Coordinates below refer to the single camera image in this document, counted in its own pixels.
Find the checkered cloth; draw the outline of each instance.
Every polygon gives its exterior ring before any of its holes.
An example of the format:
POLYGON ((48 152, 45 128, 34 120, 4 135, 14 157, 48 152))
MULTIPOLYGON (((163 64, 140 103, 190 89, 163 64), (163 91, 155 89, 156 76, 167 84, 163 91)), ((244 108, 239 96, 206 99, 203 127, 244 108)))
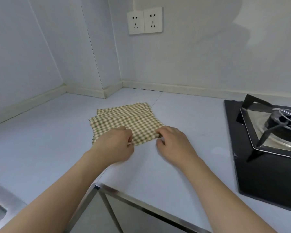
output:
POLYGON ((109 109, 98 109, 97 116, 89 119, 94 131, 94 142, 112 128, 125 126, 132 130, 132 144, 140 145, 158 138, 155 130, 163 126, 152 113, 148 103, 136 103, 109 109))

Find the forearm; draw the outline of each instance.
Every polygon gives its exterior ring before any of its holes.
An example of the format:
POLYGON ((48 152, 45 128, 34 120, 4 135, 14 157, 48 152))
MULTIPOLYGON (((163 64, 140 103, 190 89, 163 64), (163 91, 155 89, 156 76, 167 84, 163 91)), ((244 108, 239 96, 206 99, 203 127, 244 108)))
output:
POLYGON ((14 217, 0 233, 61 233, 89 186, 106 168, 86 153, 59 180, 14 217))
POLYGON ((200 158, 182 171, 196 191, 214 233, 275 233, 200 158))

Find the electrical outlet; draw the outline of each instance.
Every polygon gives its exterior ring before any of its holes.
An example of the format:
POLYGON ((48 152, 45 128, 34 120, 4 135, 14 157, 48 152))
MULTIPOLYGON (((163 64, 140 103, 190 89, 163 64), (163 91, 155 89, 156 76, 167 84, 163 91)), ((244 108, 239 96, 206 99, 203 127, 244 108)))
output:
POLYGON ((163 8, 156 7, 143 11, 145 33, 163 32, 163 8))
POLYGON ((127 13, 129 34, 145 33, 143 11, 131 11, 127 13))

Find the stainless steel sink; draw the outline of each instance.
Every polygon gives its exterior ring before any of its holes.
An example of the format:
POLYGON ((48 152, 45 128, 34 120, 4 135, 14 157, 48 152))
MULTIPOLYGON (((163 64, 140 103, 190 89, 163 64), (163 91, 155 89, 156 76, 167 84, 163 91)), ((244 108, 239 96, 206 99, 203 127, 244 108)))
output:
POLYGON ((0 186, 0 229, 25 206, 23 201, 0 186))

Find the hand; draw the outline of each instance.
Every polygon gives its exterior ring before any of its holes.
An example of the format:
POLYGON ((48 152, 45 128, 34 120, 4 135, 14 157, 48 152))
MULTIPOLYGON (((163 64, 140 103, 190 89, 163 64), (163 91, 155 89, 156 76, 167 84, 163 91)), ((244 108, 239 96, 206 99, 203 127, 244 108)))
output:
POLYGON ((125 126, 111 129, 102 134, 86 153, 99 159, 107 168, 109 165, 128 160, 134 152, 132 130, 125 126))
POLYGON ((180 170, 198 157, 186 135, 177 128, 164 126, 155 132, 160 133, 165 140, 163 142, 161 139, 157 139, 156 145, 159 152, 180 170))

